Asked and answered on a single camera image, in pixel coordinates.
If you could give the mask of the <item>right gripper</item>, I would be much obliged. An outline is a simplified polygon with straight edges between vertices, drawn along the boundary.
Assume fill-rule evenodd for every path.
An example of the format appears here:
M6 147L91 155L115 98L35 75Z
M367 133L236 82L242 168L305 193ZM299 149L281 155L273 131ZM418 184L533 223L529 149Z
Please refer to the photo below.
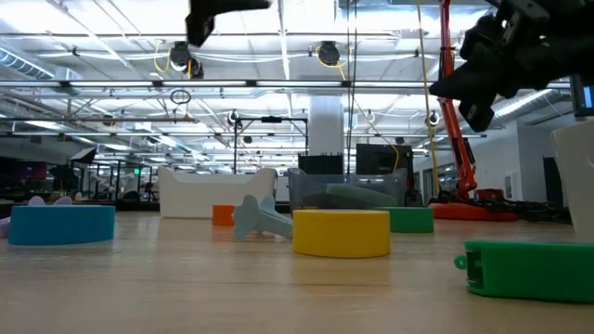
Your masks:
M442 70L429 92L462 100L459 113L481 133L495 112L464 100L512 97L575 73L575 0L499 0L467 30L459 54L465 63Z

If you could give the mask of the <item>green tape roll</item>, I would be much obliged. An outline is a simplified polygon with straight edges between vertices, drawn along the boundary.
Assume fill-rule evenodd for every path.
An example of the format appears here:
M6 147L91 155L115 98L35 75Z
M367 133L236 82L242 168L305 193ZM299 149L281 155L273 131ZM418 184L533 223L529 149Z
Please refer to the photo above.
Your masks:
M433 210L424 207L382 207L390 214L392 233L432 233Z

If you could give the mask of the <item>mint green stapler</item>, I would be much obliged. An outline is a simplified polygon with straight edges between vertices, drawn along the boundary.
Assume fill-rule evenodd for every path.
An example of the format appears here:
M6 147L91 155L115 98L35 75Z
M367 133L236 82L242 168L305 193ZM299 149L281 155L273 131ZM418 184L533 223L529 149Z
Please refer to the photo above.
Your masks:
M345 209L398 207L404 204L402 198L360 186L330 184L326 194L333 203Z

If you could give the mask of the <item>yellow tape roll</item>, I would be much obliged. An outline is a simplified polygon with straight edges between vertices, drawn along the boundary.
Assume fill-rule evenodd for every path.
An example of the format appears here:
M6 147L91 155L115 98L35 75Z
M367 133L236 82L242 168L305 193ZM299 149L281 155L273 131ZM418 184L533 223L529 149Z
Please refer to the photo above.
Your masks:
M298 210L293 213L292 249L330 258L374 258L391 253L386 211Z

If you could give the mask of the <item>small orange block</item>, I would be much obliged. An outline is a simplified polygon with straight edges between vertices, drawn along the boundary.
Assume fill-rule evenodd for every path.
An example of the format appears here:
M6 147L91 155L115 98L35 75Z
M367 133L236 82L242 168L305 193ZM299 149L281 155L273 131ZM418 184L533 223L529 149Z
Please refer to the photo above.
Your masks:
M232 227L235 225L233 213L234 205L215 204L212 206L212 223L215 226Z

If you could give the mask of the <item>light blue staple remover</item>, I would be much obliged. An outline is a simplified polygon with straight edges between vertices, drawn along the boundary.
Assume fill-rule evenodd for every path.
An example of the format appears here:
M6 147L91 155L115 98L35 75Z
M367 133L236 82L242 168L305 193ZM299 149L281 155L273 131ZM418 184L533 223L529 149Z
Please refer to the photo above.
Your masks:
M270 195L264 196L261 200L251 194L245 195L242 203L235 208L232 217L235 222L233 228L235 239L244 239L252 231L292 238L291 218L276 211L276 201Z

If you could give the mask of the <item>blue tape roll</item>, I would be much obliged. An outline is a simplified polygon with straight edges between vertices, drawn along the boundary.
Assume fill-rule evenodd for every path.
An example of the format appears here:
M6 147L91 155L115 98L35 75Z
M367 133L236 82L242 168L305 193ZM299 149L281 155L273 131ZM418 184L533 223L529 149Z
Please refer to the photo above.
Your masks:
M8 229L8 244L56 246L111 240L115 213L112 206L15 207Z

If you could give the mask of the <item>dark red box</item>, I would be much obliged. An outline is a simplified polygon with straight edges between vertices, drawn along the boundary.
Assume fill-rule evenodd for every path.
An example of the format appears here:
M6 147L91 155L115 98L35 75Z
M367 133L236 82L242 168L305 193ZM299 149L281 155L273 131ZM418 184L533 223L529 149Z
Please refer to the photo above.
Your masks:
M504 192L496 188L483 188L474 191L475 199L479 202L497 201L504 199Z

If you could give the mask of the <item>black screen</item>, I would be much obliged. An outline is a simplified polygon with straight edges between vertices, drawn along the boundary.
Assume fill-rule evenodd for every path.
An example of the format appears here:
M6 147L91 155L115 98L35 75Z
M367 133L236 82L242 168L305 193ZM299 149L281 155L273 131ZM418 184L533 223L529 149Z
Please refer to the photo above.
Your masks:
M413 177L411 146L357 144L355 160L357 174L389 174L394 169L406 169L407 177Z

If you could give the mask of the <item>black computer monitor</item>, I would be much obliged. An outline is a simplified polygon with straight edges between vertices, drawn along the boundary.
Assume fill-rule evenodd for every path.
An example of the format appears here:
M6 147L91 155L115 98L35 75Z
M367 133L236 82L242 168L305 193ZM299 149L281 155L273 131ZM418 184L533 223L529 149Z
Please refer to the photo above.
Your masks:
M572 75L570 89L575 117L594 117L594 76Z

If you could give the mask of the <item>white pillar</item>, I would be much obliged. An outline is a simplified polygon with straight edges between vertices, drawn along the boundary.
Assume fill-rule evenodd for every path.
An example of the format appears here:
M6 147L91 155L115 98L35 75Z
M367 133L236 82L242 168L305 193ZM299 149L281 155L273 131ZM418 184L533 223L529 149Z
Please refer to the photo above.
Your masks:
M338 155L344 149L341 96L311 96L308 146L314 156Z

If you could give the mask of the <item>black box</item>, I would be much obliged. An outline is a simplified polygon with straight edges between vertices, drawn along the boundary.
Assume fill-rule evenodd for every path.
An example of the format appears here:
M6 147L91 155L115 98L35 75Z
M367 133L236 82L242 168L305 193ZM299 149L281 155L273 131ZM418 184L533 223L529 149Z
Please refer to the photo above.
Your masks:
M340 155L300 155L298 168L307 174L343 174L344 157Z

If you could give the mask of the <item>white plastic bin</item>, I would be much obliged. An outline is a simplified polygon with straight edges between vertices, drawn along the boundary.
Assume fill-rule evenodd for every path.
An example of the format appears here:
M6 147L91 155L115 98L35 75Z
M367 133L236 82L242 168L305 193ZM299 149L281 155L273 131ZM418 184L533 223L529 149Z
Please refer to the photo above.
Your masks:
M158 168L162 218L212 218L213 205L239 205L245 195L257 199L276 195L278 173L264 168L255 174L181 173Z

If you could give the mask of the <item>grey translucent bin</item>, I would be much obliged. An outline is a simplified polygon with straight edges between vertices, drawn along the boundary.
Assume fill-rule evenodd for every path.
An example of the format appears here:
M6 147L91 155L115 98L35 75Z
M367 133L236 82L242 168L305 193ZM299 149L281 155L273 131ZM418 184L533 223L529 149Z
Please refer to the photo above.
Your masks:
M290 168L288 170L289 183L289 198L291 210L300 210L298 205L302 202L304 196L325 192L330 184L352 185L368 188L371 190L380 191L385 194L390 194L404 200L403 207L406 203L407 191L407 170L399 169L390 174L350 174L350 175L309 175L297 168Z

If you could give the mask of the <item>black frame stand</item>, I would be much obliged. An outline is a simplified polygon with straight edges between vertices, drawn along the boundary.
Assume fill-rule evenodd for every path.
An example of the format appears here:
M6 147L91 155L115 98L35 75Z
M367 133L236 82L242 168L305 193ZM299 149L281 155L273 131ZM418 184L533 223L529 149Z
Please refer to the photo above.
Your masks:
M238 138L254 123L283 123L288 122L291 124L305 140L304 153L309 153L309 121L306 118L295 118L295 117L281 117L281 116L262 116L262 117L240 117L237 116L233 125L233 167L232 172L236 174L238 172ZM296 123L303 122L304 131L299 128Z

